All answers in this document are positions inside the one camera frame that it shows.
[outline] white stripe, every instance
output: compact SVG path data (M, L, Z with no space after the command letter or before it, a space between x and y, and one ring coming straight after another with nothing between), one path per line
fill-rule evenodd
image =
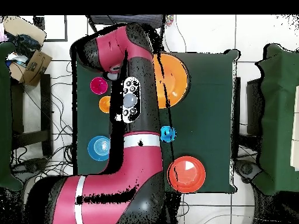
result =
M136 134L124 137L124 148L136 146L160 147L160 137L154 134Z
M77 189L76 189L75 203L76 203L77 197L82 196L84 181L85 181L85 176L80 176L80 179L79 179L78 185L77 185ZM82 204L80 204L80 205L75 204L75 218L76 218L77 224L83 224Z

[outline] green tablecloth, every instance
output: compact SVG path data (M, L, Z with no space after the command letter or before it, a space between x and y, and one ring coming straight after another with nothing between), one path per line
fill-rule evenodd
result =
M12 102L11 77L5 64L8 54L15 50L10 42L0 44L0 187L20 190L21 181L11 175L10 162L12 151Z
M299 192L299 171L290 166L295 88L299 85L299 53L272 44L267 47L266 59L259 65L264 72L261 89L265 112L258 162L264 172L253 182L266 195L278 191Z
M206 180L198 192L233 193L230 185L231 109L233 74L239 53L226 54L171 53L187 67L190 90L183 101L171 107L172 124L177 131L173 142L175 159L190 155L199 159L206 170ZM78 113L78 174L98 173L106 162L93 160L87 151L89 141L97 136L109 136L109 115L100 111L99 100L110 94L91 92L90 82L101 76L77 63L77 113ZM167 109L160 110L161 126L169 125ZM165 172L165 190L174 191L166 179L172 162L169 143L161 142Z

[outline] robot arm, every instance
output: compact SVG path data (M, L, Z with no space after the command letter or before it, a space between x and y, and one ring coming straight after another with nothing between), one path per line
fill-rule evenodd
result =
M110 73L119 73L125 53L128 77L123 82L122 120L127 128L121 168L113 174L55 182L46 208L47 224L153 224L161 214L160 124L147 36L132 23L87 42L78 51L86 67Z

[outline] green table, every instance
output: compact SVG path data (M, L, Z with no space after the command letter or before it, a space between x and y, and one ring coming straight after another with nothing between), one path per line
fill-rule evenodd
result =
M206 180L198 192L233 193L231 185L231 112L237 50L225 54L170 53L187 67L190 90L186 97L171 107L173 127L177 137L173 142L174 158L183 155L199 159L206 170ZM91 92L90 82L101 76L77 63L77 113L78 174L98 173L107 161L93 160L87 151L89 141L97 136L109 136L109 115L100 111L99 100L110 94L111 82L106 94ZM167 109L160 109L161 126L169 125ZM166 171L172 162L169 143L161 142L165 190L174 191L166 179Z
M271 44L266 49L266 58L258 64L264 72L261 89L265 112L258 159L263 172L253 183L266 195L278 191L299 192L299 171L290 165L295 90L299 86L299 53Z

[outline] table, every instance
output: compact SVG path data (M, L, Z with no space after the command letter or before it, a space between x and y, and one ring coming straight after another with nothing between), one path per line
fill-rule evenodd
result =
M183 101L171 107L173 127L177 137L173 142L174 158L190 155L198 158L206 170L206 180L200 193L233 193L232 185L232 103L234 102L235 61L237 50L225 54L170 53L187 67L190 90ZM97 136L109 137L109 115L100 111L99 100L110 94L91 92L90 82L102 76L77 62L77 166L78 174L102 171L105 162L93 160L87 151L89 141ZM167 109L160 109L161 126L169 125ZM165 191L175 191L167 182L166 171L172 162L169 143L161 142Z

